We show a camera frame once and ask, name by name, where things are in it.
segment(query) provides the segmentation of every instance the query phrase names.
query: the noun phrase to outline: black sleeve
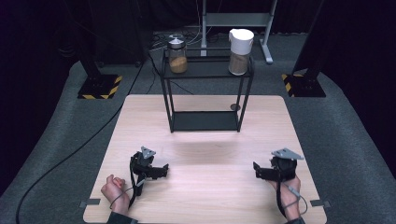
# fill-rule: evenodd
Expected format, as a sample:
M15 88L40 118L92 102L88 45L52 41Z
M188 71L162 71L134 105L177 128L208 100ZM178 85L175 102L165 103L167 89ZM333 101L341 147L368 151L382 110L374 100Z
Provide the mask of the black sleeve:
M288 221L285 224L305 224L304 220L302 217L296 218L294 220Z
M137 220L115 212L111 212L107 224L137 224Z

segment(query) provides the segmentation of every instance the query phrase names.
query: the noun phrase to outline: light wood tabletop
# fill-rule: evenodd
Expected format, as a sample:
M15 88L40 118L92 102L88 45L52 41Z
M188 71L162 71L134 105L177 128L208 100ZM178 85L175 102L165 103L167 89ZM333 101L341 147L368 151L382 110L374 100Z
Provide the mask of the light wood tabletop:
M174 95L175 109L231 110L236 96ZM284 147L304 155L284 100L280 96L250 95L241 132L174 132L169 129L162 95L130 95L120 112L101 169L92 189L84 220L106 223L110 203L101 193L106 177L115 175L132 186L131 157L144 146L156 151L154 167L169 164L168 175L148 180L136 197L130 217L139 223L285 223L276 205L276 192L256 178L253 162L270 168L271 152ZM326 223L305 160L297 176L308 210L306 223ZM300 209L305 210L303 200Z

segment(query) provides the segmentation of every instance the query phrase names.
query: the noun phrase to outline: silver lid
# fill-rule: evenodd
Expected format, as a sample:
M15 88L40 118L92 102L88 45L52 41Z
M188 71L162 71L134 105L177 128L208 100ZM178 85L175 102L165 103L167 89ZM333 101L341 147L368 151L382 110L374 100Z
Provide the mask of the silver lid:
M168 42L169 49L182 49L186 47L183 35L169 35L170 41Z

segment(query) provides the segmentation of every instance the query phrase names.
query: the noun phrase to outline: hand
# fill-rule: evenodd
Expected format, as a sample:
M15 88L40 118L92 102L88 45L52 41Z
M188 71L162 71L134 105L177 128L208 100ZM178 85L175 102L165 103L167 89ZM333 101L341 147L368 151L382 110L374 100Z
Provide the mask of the hand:
M110 175L107 177L106 184L102 186L101 191L110 203L114 202L111 207L113 212L128 216L130 199L128 194L124 193L122 190L124 184L124 179L120 179L118 177L114 177L114 175Z
M267 181L267 182L270 183L276 190L277 183L275 181ZM295 190L297 190L298 192L300 192L301 181L298 178L298 176L296 176L295 178L293 178L291 180L285 181L283 183L285 183L287 186L290 186L290 187L294 188ZM281 184L281 186L280 186L280 201L281 201L283 207L291 204L291 206L284 208L286 219L288 221L291 221L291 220L294 220L294 219L300 217L300 208L299 208L298 202L294 203L298 199L297 196L294 195L286 185Z

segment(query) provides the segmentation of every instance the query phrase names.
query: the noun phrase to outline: black metal rack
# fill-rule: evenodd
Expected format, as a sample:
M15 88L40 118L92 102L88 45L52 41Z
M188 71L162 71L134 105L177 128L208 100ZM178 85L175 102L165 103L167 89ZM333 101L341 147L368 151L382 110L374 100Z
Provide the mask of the black metal rack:
M163 87L163 99L165 101L166 112L169 120L169 127L175 131L238 131L240 132L245 109L248 103L251 83L254 77L254 60L250 56L247 72L242 76L232 75L228 70L230 63L230 49L205 49L209 52L215 50L216 53L225 52L227 55L220 56L189 56L197 52L199 55L202 48L188 49L187 61L188 70L182 74L174 74L170 70L166 49L163 51L163 61L161 69L161 84ZM235 104L231 110L224 111L176 111L172 97L172 79L194 79L194 78L237 78L239 79L238 94ZM242 107L239 106L242 90L245 91L245 99Z

